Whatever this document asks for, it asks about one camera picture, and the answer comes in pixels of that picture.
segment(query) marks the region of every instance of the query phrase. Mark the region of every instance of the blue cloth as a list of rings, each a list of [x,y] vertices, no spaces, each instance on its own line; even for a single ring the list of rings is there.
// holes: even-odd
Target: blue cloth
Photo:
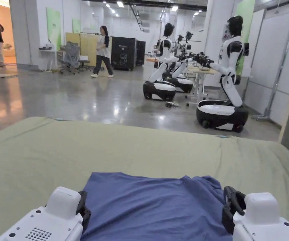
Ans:
[[[92,215],[83,241],[232,240],[221,224],[221,185],[210,176],[92,173],[84,190]]]

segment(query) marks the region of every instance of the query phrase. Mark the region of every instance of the white table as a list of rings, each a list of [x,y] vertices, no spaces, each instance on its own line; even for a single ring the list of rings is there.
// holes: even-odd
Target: white table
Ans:
[[[194,67],[194,66],[190,66],[188,67],[187,71],[190,71],[192,73],[196,74],[196,78],[195,78],[195,83],[193,86],[192,91],[190,92],[189,95],[187,95],[187,97],[191,99],[196,98],[197,101],[196,102],[187,102],[187,106],[189,106],[190,104],[198,104],[201,101],[201,96],[204,95],[204,87],[203,87],[203,81],[206,78],[207,75],[214,75],[215,73],[217,73],[217,71],[213,70],[213,69],[209,69],[207,71],[201,70],[198,67]]]
[[[54,68],[57,69],[57,56],[56,56],[57,51],[56,50],[39,50],[39,51],[41,51],[41,53],[47,53],[47,62],[45,65],[45,69],[42,71],[43,72],[53,72],[51,70],[53,62],[54,62],[54,66],[55,66]]]

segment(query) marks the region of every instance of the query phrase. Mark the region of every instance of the gray mesh chair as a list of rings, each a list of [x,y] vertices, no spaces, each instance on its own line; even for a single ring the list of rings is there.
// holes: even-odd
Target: gray mesh chair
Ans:
[[[77,43],[67,42],[65,45],[65,56],[63,60],[60,60],[62,68],[60,73],[67,70],[68,72],[73,72],[75,75],[76,72],[79,73],[78,67],[80,65],[80,47]]]

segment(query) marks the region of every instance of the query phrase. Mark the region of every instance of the yellow partition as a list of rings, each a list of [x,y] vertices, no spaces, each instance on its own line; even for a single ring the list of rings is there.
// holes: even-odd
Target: yellow partition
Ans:
[[[81,48],[81,55],[88,56],[90,64],[89,66],[96,65],[96,55],[97,55],[97,39],[98,35],[92,33],[66,33],[66,41],[73,43],[78,43]],[[110,37],[109,50],[111,52],[112,47],[112,37]]]

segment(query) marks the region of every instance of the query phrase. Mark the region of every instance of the white t-shirt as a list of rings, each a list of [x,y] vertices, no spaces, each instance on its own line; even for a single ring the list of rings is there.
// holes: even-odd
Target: white t-shirt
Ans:
[[[97,55],[101,55],[101,56],[105,56],[107,58],[110,58],[110,51],[108,48],[109,47],[109,41],[110,41],[109,36],[107,36],[107,35],[106,36],[102,36],[102,35],[99,36],[99,38],[97,39],[97,48],[100,48],[100,46],[102,44],[105,44],[106,47],[103,49],[99,49],[97,51]]]

